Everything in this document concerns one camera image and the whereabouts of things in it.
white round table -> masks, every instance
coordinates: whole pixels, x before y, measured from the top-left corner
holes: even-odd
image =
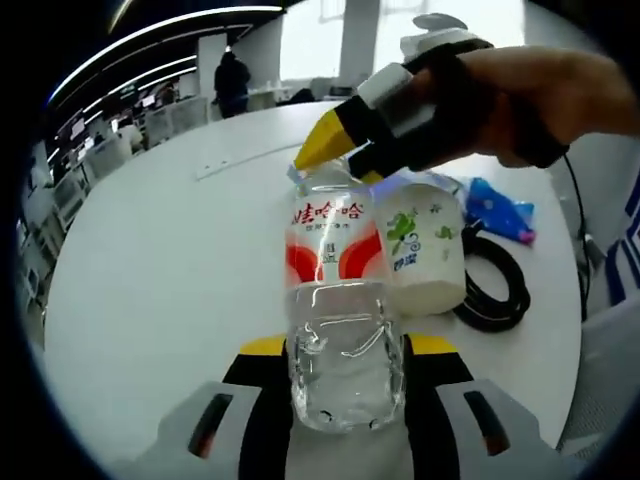
[[[490,35],[490,25],[474,25],[452,10],[472,3],[447,0],[438,7]],[[512,44],[586,41],[538,7],[527,5],[525,19],[516,13],[524,24],[510,26],[522,37]],[[503,15],[492,25],[500,30],[505,21]],[[45,365],[60,410],[103,465],[148,448],[161,418],[204,382],[221,379],[242,344],[285,330],[282,219],[292,186],[285,172],[314,122],[334,105],[265,110],[187,132],[132,159],[89,195],[53,276]],[[502,334],[447,317],[413,320],[406,329],[446,336],[474,376],[494,381],[527,407],[542,438],[555,446],[573,397],[581,324],[574,252],[548,174],[507,170],[480,156],[439,171],[485,177],[535,204],[532,248],[494,237],[524,271],[531,308]],[[476,272],[489,291],[502,287],[490,268]],[[329,438],[324,454],[341,461],[347,450]],[[404,440],[378,436],[376,442],[406,464]],[[302,444],[292,442],[291,449],[305,455]],[[322,465],[319,450],[306,454]]]

